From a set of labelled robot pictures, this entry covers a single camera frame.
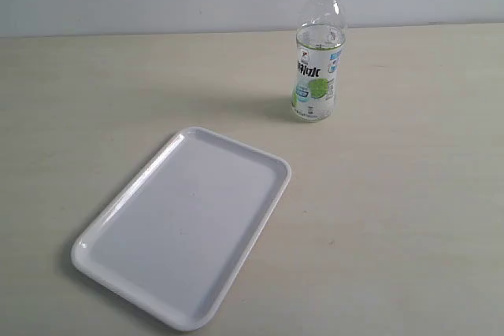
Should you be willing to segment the clear plastic water bottle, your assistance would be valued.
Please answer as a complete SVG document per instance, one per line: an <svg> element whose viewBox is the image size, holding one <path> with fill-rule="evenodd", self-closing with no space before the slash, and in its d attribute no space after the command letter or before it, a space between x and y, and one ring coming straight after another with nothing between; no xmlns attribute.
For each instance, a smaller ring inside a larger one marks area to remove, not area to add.
<svg viewBox="0 0 504 336"><path fill-rule="evenodd" d="M309 0L301 12L296 31L297 72L291 108L303 120L324 120L335 108L346 25L340 0Z"/></svg>

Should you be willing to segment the white rectangular plastic tray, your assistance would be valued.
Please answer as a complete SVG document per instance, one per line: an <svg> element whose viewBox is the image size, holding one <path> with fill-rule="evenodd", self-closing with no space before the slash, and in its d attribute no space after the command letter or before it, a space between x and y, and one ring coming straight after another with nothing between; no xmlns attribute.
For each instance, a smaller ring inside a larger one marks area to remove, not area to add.
<svg viewBox="0 0 504 336"><path fill-rule="evenodd" d="M181 332L216 314L291 178L282 158L178 131L72 246L73 266Z"/></svg>

